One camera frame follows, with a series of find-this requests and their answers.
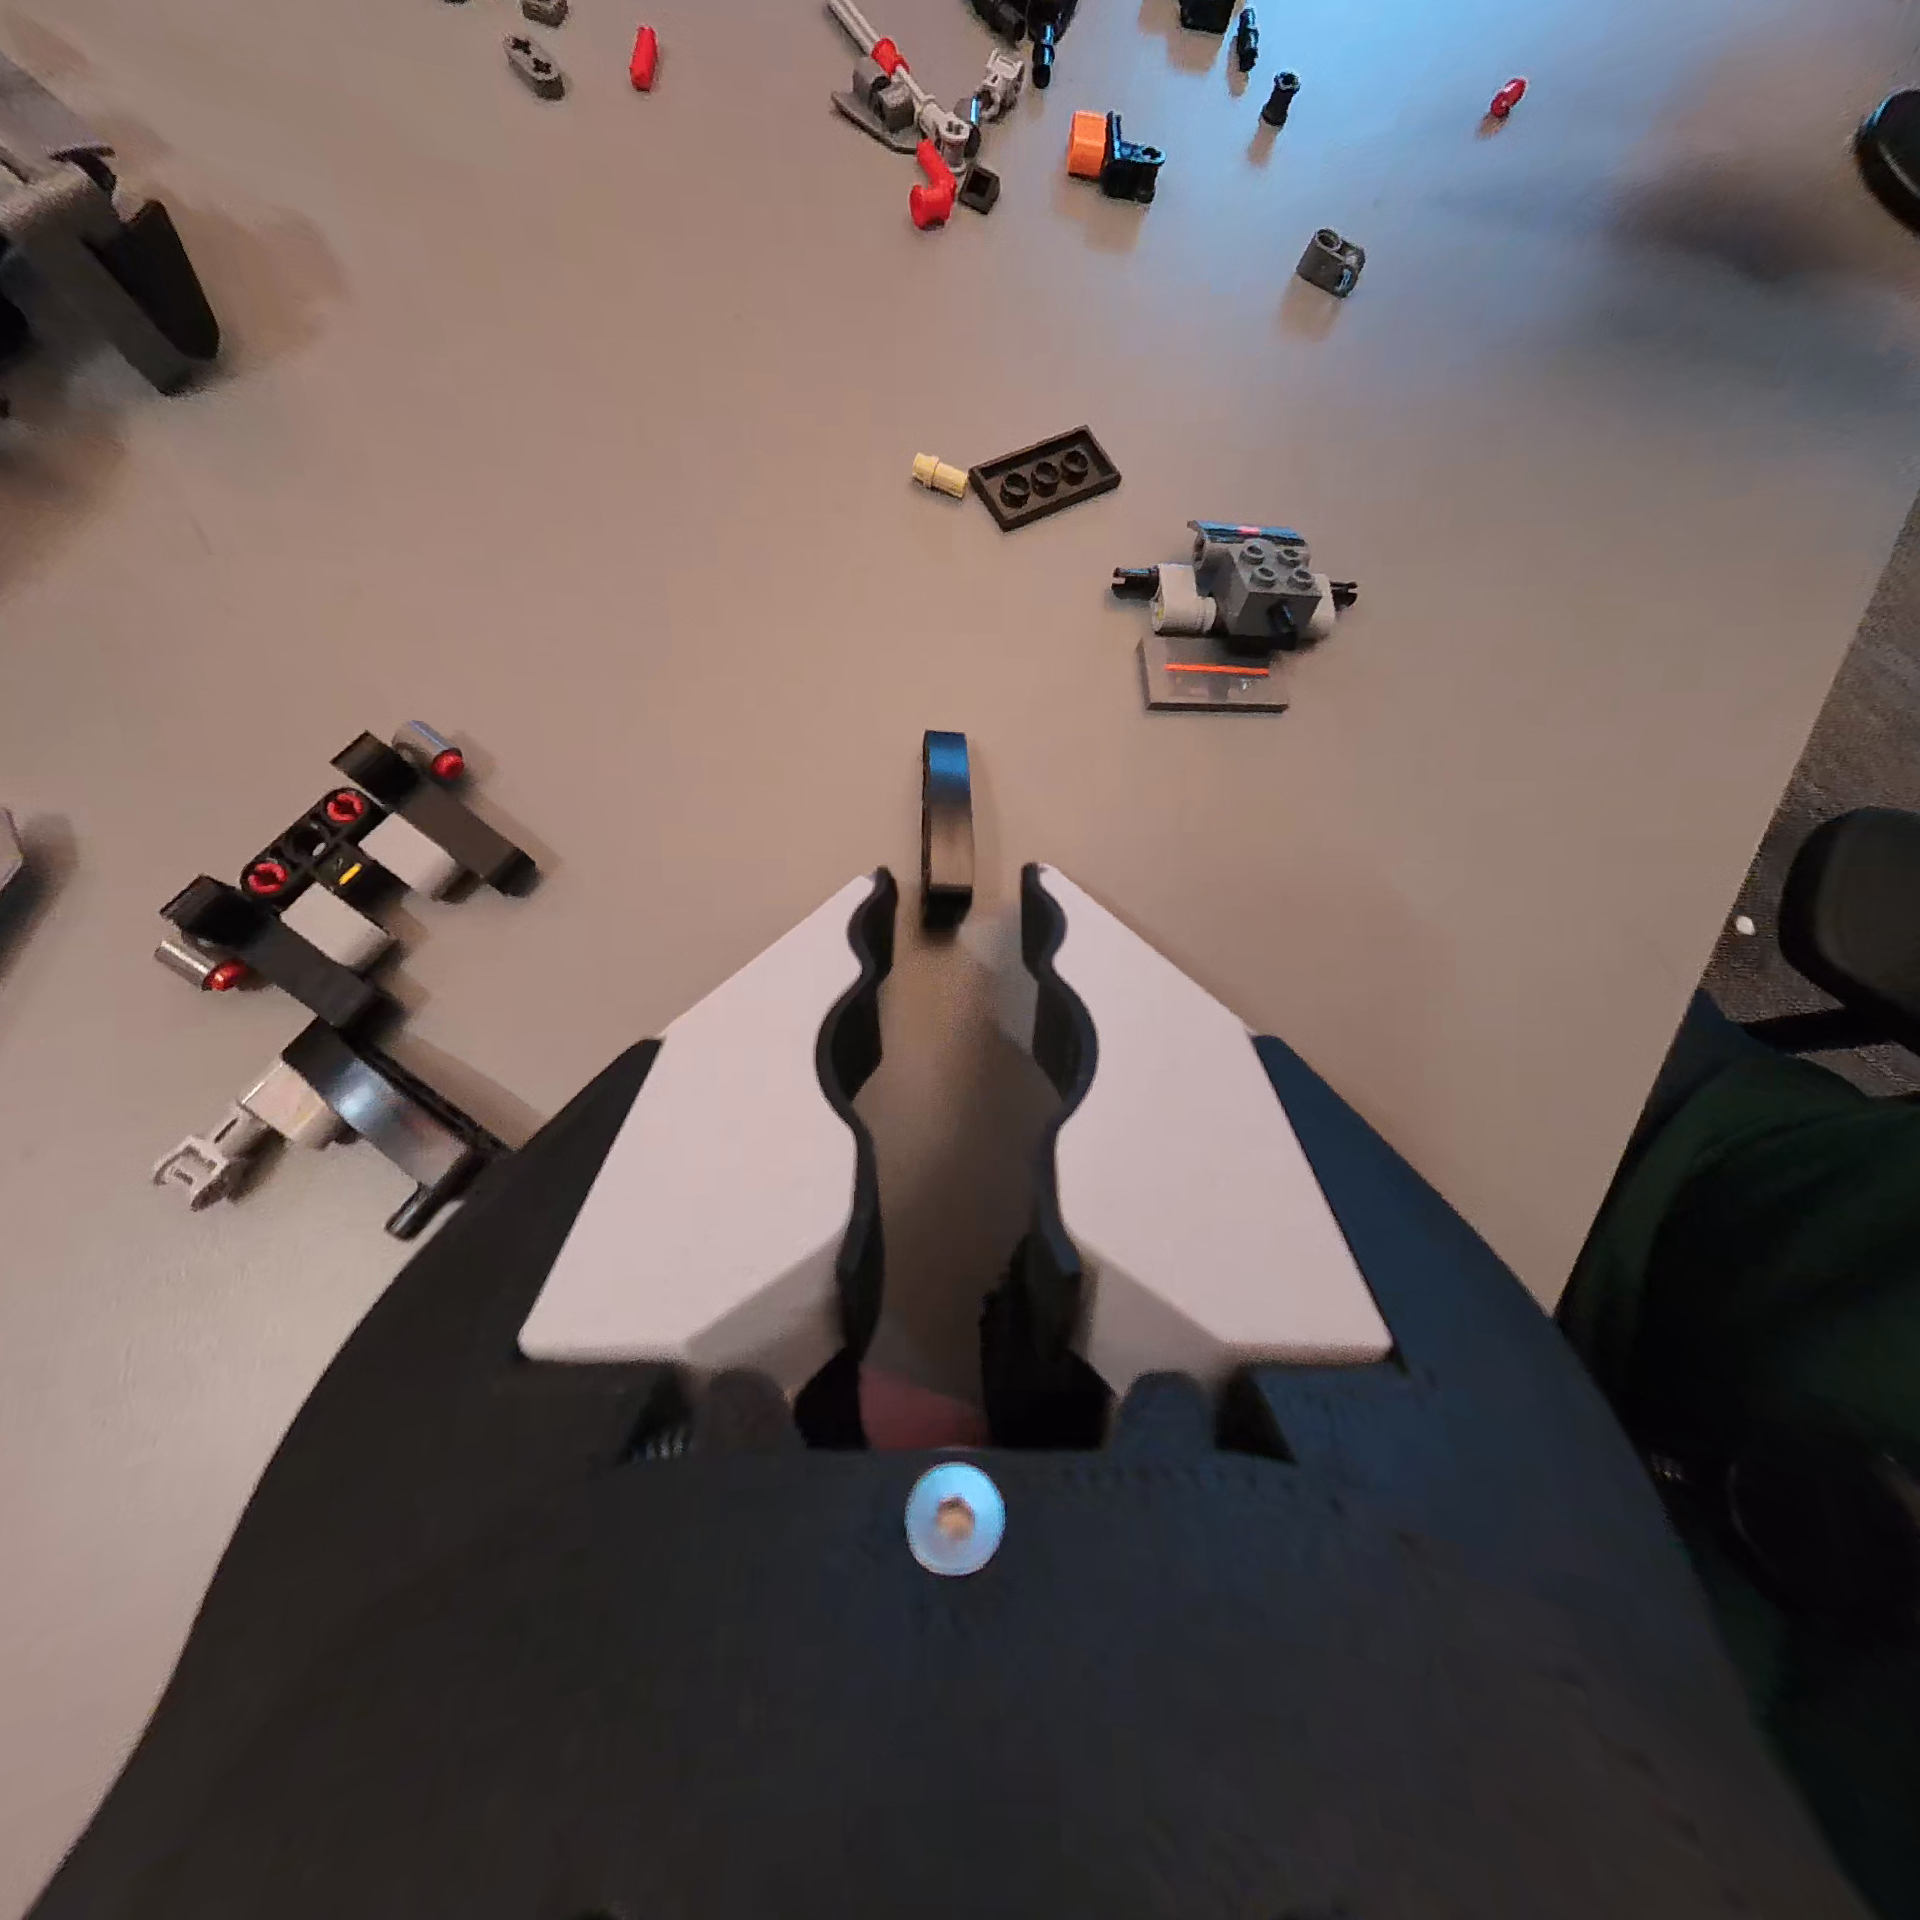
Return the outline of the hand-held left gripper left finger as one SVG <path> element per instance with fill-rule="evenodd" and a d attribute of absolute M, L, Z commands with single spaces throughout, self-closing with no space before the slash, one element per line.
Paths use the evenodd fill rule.
<path fill-rule="evenodd" d="M 668 1021 L 519 1359 L 804 1387 L 853 1346 L 843 1255 L 877 1212 L 853 1094 L 877 1068 L 894 909 L 890 873 L 858 875 Z"/>

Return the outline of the black grey red lego assembly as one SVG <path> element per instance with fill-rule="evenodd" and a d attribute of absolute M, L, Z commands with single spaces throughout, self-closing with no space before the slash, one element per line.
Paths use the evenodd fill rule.
<path fill-rule="evenodd" d="M 387 907 L 519 897 L 538 865 L 470 806 L 463 746 L 424 719 L 364 733 L 327 765 L 337 780 L 235 875 L 195 875 L 161 907 L 155 962 L 204 997 L 272 990 L 356 1039 L 394 1016 Z"/>

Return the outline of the black curved lego piece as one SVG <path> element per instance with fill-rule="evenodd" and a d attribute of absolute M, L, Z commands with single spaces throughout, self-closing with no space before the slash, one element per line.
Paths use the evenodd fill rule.
<path fill-rule="evenodd" d="M 973 761 L 961 733 L 921 738 L 921 924 L 957 929 L 973 909 Z"/>

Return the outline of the black office chair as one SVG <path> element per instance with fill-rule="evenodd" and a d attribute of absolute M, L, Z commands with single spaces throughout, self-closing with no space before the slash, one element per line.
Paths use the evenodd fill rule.
<path fill-rule="evenodd" d="M 1693 991 L 1559 1325 L 1838 1865 L 1915 1918 L 1915 1094 Z"/>
<path fill-rule="evenodd" d="M 1852 806 L 1787 865 L 1776 946 L 1833 1009 L 1745 1021 L 1776 1053 L 1915 1053 L 1915 810 Z"/>

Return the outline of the grey lego block assembly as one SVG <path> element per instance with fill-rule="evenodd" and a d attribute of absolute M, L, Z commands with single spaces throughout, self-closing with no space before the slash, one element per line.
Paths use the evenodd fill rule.
<path fill-rule="evenodd" d="M 1154 633 L 1246 662 L 1310 652 L 1358 608 L 1358 585 L 1320 574 L 1296 527 L 1212 518 L 1187 521 L 1187 563 L 1117 565 L 1110 592 L 1148 604 Z"/>

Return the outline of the grey black lego axle assembly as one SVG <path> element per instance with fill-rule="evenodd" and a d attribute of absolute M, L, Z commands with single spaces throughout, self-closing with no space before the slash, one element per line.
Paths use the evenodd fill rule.
<path fill-rule="evenodd" d="M 385 1221 L 397 1240 L 426 1235 L 474 1176 L 509 1157 L 497 1136 L 397 1055 L 309 1021 L 218 1121 L 150 1166 L 150 1186 L 204 1212 L 249 1186 L 268 1144 L 326 1149 L 340 1139 L 375 1147 L 406 1176 L 406 1198 Z"/>

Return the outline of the black lego plate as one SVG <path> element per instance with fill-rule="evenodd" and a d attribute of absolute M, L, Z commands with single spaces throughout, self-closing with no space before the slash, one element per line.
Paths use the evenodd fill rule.
<path fill-rule="evenodd" d="M 998 531 L 1022 531 L 1071 504 L 1117 496 L 1123 475 L 1090 428 L 998 452 L 965 473 Z"/>

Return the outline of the black round chair part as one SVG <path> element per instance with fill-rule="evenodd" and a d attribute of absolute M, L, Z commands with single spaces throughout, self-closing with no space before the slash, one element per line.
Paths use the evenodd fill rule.
<path fill-rule="evenodd" d="M 1920 91 L 1901 86 L 1887 94 L 1856 128 L 1852 156 L 1859 181 L 1880 208 L 1910 234 L 1920 232 L 1915 200 L 1915 108 Z"/>

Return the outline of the dark tile with red stripe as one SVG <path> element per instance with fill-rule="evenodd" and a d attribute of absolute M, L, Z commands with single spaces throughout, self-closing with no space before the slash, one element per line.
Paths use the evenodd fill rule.
<path fill-rule="evenodd" d="M 1141 639 L 1141 688 L 1149 713 L 1288 713 L 1283 662 L 1241 658 L 1215 639 Z"/>

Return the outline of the cluster of black lego pins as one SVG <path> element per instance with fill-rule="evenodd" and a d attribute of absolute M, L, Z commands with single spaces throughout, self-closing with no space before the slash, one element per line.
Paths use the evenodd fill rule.
<path fill-rule="evenodd" d="M 1004 44 L 1012 50 L 1022 50 L 1031 54 L 1031 78 L 1034 86 L 1049 86 L 1053 82 L 1053 63 L 1056 63 L 1056 50 L 1061 50 L 1061 37 L 1069 35 L 1078 4 L 1075 0 L 1061 0 L 1061 4 L 992 4 L 992 0 L 973 0 L 965 4 Z"/>

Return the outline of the large grey lego model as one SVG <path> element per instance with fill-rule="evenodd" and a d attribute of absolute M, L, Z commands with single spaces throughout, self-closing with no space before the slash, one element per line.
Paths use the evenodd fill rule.
<path fill-rule="evenodd" d="M 221 347 L 194 258 L 160 200 L 123 200 L 115 144 L 5 58 L 5 369 L 53 320 L 115 347 L 160 394 Z"/>

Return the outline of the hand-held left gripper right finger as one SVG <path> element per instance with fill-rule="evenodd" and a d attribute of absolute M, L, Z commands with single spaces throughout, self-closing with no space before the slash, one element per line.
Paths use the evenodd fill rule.
<path fill-rule="evenodd" d="M 1045 1133 L 1027 1302 L 1105 1387 L 1364 1364 L 1392 1334 L 1257 1035 L 1061 868 L 1022 873 Z"/>

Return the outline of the orange and black lego piece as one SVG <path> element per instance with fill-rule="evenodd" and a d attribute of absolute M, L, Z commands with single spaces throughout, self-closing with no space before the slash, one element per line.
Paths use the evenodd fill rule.
<path fill-rule="evenodd" d="M 1122 115 L 1075 108 L 1069 117 L 1069 177 L 1090 181 L 1105 200 L 1154 205 L 1167 150 L 1123 136 Z"/>

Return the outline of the grey red lego rod assembly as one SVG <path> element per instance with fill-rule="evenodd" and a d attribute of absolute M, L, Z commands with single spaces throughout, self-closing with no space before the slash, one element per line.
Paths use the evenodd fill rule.
<path fill-rule="evenodd" d="M 884 37 L 858 4 L 821 4 L 853 42 L 853 78 L 829 94 L 829 106 L 869 140 L 913 156 L 931 144 L 947 167 L 965 171 L 986 128 L 1004 121 L 1027 91 L 1027 58 L 992 50 L 981 82 L 949 108 L 909 67 L 903 50 Z"/>

